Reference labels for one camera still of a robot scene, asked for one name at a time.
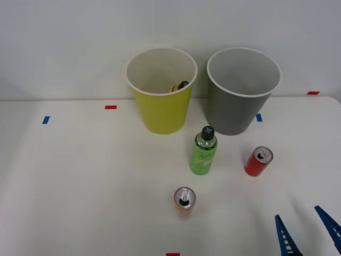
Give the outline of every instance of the red can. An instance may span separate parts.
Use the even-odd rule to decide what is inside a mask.
[[[273,160],[273,152],[267,147],[257,147],[249,160],[246,162],[244,168],[250,176],[258,176]]]

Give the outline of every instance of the orange can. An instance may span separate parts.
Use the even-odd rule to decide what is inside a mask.
[[[194,191],[188,187],[179,188],[174,194],[175,209],[181,217],[189,217],[196,203]]]

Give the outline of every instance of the gray bin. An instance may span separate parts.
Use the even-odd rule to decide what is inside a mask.
[[[208,61],[207,122],[216,132],[244,132],[270,94],[279,86],[281,69],[268,55],[233,47],[216,52]]]

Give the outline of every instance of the white wall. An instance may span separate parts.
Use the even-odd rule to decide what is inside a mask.
[[[131,98],[137,51],[181,48],[205,74],[215,51],[241,45],[280,64],[276,94],[341,100],[340,24],[340,0],[1,0],[0,99]]]

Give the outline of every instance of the can top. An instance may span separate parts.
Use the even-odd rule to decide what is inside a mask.
[[[268,164],[273,160],[273,152],[267,147],[257,147],[254,151],[255,158],[263,164]]]
[[[192,189],[182,187],[175,192],[174,201],[180,208],[187,209],[196,202],[196,195]]]

